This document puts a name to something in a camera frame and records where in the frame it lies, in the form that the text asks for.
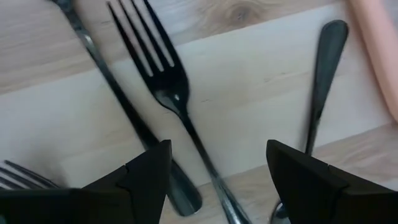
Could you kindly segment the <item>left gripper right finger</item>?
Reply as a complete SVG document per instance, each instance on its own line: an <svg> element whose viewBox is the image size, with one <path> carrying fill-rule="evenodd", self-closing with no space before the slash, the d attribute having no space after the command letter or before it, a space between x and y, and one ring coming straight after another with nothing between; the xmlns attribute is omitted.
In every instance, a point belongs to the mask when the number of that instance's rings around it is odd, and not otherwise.
<svg viewBox="0 0 398 224"><path fill-rule="evenodd" d="M274 139L266 158L291 224L398 224L398 191Z"/></svg>

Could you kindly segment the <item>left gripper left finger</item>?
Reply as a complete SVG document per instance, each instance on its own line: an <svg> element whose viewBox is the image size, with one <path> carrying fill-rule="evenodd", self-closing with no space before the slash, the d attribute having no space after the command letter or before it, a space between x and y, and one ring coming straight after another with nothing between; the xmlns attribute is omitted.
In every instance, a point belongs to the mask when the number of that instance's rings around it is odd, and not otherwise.
<svg viewBox="0 0 398 224"><path fill-rule="evenodd" d="M159 224L171 160L163 140L82 188L0 190L0 224Z"/></svg>

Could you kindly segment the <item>white-handled metal fork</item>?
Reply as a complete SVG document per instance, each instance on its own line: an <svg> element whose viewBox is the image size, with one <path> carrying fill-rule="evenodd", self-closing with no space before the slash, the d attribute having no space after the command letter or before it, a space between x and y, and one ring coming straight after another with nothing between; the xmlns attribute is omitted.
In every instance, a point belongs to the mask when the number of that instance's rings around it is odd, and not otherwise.
<svg viewBox="0 0 398 224"><path fill-rule="evenodd" d="M9 160L0 162L0 190L61 189L50 179Z"/></svg>

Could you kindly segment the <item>black metal fork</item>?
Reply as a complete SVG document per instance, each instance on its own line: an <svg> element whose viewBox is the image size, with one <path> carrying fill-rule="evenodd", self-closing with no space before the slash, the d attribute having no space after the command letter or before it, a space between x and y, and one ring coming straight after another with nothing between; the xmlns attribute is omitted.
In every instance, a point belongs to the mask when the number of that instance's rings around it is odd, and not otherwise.
<svg viewBox="0 0 398 224"><path fill-rule="evenodd" d="M328 22L321 30L304 151L276 140L267 142L268 167L279 195L269 224L328 223L333 218L336 198L346 183L332 176L328 164L314 159L312 153L348 34L348 25L342 20Z"/></svg>
<svg viewBox="0 0 398 224"><path fill-rule="evenodd" d="M102 57L100 50L93 42L89 31L85 28L76 12L73 0L49 1L55 3L68 19L69 24L75 31L75 34L85 46L87 52L118 99L119 104L122 106L130 123L134 127L144 149L148 151L158 145L159 140L140 117L139 113L133 107L132 103L129 101L128 97L114 78L114 75ZM188 217L197 213L203 205L203 199L200 192L175 160L172 160L167 196L174 210L182 217Z"/></svg>
<svg viewBox="0 0 398 224"><path fill-rule="evenodd" d="M119 34L129 52L131 58L133 59L135 66L140 73L142 79L147 85L148 90L164 108L174 112L183 123L187 133L190 135L201 159L209 173L211 178L211 182L215 188L217 196L220 200L221 206L224 210L224 214L226 215L227 221L229 224L252 224L248 215L243 210L242 206L238 203L233 193L228 188L225 181L221 178L215 166L211 162L211 159L206 152L206 149L194 128L194 125L189 118L188 115L188 100L190 97L190 87L187 74L183 67L182 62L178 56L176 49L174 48L170 37L165 31L162 23L157 17L155 11L149 4L148 0L143 0L150 17L152 18L154 25L159 32L160 38L165 44L165 48L170 54L170 57L173 61L173 65L169 64L167 59L165 58L164 53L160 49L157 41L155 40L154 35L149 29L149 26L145 22L140 10L133 2L132 5L137 12L137 15L141 21L141 24L146 31L146 34L153 45L153 48L163 66L163 70L159 70L158 66L155 64L152 55L150 54L146 44L144 43L141 35L139 34L136 26L134 25L132 19L129 17L127 10L122 3L122 0L118 0L119 5L121 6L128 23L133 30L133 33L139 43L140 48L143 51L143 54L149 64L150 70L152 71L152 75L150 76L147 70L144 67L143 62L140 60L137 51L135 50L133 44L130 41L130 38L126 34L122 24L119 21L111 3L108 1L107 7L110 11L110 14L116 24L116 27L119 31Z"/></svg>

